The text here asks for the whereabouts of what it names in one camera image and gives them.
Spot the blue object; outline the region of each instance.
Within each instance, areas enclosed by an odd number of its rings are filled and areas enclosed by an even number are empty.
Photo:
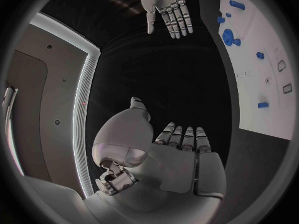
[[[241,45],[241,40],[240,39],[234,39],[233,40],[233,43],[237,46],[240,46]]]
[[[234,40],[234,34],[231,29],[225,29],[222,34],[223,41],[226,45],[231,46]]]
[[[263,103],[258,103],[258,108],[266,108],[269,107],[269,103],[263,102]]]
[[[218,23],[224,23],[225,22],[225,18],[223,18],[223,17],[217,17],[217,22]]]
[[[260,58],[260,59],[264,59],[265,56],[262,52],[258,52],[257,57]]]
[[[245,10],[245,5],[242,4],[242,3],[239,3],[239,2],[237,2],[237,1],[232,1],[232,0],[230,0],[230,1],[229,1],[229,4],[230,4],[230,6],[234,6],[234,7],[237,7],[237,8],[239,8],[239,9]]]

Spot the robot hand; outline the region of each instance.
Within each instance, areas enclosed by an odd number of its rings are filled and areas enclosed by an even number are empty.
[[[154,30],[155,9],[162,15],[162,18],[169,30],[172,38],[180,38],[180,32],[183,36],[187,35],[186,26],[189,33],[193,33],[192,23],[185,0],[141,0],[142,6],[147,11],[148,34]]]
[[[177,126],[174,130],[174,123],[171,122],[154,143],[172,146],[183,151],[196,151],[198,153],[211,152],[209,140],[202,127],[196,129],[196,139],[194,138],[193,128],[188,127],[182,142],[181,140],[182,127]]]

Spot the blue knob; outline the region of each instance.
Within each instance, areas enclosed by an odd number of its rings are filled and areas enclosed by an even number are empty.
[[[240,39],[234,39],[233,40],[233,43],[237,46],[240,46],[241,45],[241,40]]]
[[[237,7],[237,8],[239,8],[239,9],[245,10],[245,5],[242,4],[242,3],[239,3],[239,2],[237,2],[237,1],[232,1],[232,0],[230,0],[230,1],[229,1],[229,4],[230,4],[230,6],[234,6],[234,7]]]
[[[231,29],[225,29],[222,34],[223,41],[226,45],[231,46],[234,40],[234,34]]]
[[[223,18],[223,17],[217,17],[217,22],[218,23],[224,23],[225,22],[225,18]]]
[[[260,58],[260,59],[264,59],[265,56],[262,52],[258,52],[257,57]]]
[[[258,108],[266,108],[269,107],[269,103],[263,102],[263,103],[258,103]]]

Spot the white panel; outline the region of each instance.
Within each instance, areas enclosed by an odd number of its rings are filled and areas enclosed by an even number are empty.
[[[291,139],[295,124],[295,87],[285,94],[284,87],[293,84],[290,61],[279,34],[258,7],[249,0],[234,0],[245,5],[245,10],[231,7],[230,0],[221,0],[220,11],[225,22],[219,35],[231,29],[241,46],[225,45],[231,59],[239,93],[240,128],[266,135]],[[264,54],[264,59],[256,56]],[[279,71],[278,64],[286,67]],[[269,107],[258,108],[267,102]]]

